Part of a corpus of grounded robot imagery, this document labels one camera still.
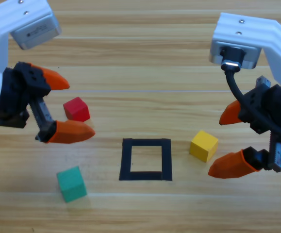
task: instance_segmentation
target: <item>red cube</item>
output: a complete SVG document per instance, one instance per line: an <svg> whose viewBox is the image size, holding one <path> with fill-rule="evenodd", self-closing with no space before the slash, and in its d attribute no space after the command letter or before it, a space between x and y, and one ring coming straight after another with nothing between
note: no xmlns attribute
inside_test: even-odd
<svg viewBox="0 0 281 233"><path fill-rule="evenodd" d="M85 122L91 118L86 103L80 97L64 103L64 110L69 120Z"/></svg>

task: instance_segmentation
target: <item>orange fingertip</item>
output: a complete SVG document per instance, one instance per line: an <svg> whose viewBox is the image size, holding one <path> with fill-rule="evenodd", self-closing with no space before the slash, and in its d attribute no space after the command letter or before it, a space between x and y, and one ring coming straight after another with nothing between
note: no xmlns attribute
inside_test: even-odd
<svg viewBox="0 0 281 233"><path fill-rule="evenodd" d="M31 67L34 67L34 68L37 68L37 69L40 69L43 71L43 76L47 80L47 83L51 87L51 90L65 90L65 89L70 88L68 81L63 76L61 76L58 72L51 70L51 69L38 67L31 63L28 63L28 64L30 64Z"/></svg>
<svg viewBox="0 0 281 233"><path fill-rule="evenodd" d="M220 178L239 178L258 171L248 164L244 158L243 150L237 153L229 153L214 161L208 171L208 175Z"/></svg>
<svg viewBox="0 0 281 233"><path fill-rule="evenodd" d="M66 122L56 122L56 133L48 143L71 144L90 139L95 135L95 131L80 121L67 120Z"/></svg>
<svg viewBox="0 0 281 233"><path fill-rule="evenodd" d="M229 104L220 117L220 125L230 125L242 122L238 115L241 111L241 104L238 100Z"/></svg>

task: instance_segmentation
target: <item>white robot arm housing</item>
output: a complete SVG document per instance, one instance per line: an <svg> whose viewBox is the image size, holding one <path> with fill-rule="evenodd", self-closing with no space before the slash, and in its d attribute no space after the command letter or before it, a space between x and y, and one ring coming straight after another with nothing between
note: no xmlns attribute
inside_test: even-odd
<svg viewBox="0 0 281 233"><path fill-rule="evenodd" d="M8 66L9 34L22 50L31 49L61 33L47 0L7 0L0 4L0 92Z"/></svg>

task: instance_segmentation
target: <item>wood grain surface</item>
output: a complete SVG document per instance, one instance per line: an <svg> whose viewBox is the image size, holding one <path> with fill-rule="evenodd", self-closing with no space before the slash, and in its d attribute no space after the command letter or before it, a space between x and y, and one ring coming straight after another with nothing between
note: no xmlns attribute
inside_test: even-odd
<svg viewBox="0 0 281 233"><path fill-rule="evenodd" d="M73 145L35 141L0 127L0 233L281 233L281 173L240 179L208 176L212 162L248 146L268 149L268 133L220 126L234 100L209 48L221 12L281 23L281 0L49 0L63 33L31 50L10 38L9 66L31 62L70 82L46 103L66 120L63 103L81 97L96 135ZM266 58L236 75L250 90ZM214 158L189 155L199 130L219 138ZM170 138L173 181L119 181L123 138ZM133 150L132 170L161 169L158 150ZM56 173L79 166L88 196L64 203Z"/></svg>

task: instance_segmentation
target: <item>black square outline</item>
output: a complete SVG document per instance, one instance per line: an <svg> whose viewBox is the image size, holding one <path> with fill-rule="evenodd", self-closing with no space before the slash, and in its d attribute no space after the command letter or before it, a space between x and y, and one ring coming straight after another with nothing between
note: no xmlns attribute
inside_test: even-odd
<svg viewBox="0 0 281 233"><path fill-rule="evenodd" d="M132 147L162 147L162 171L131 171ZM120 181L172 181L171 140L124 138Z"/></svg>

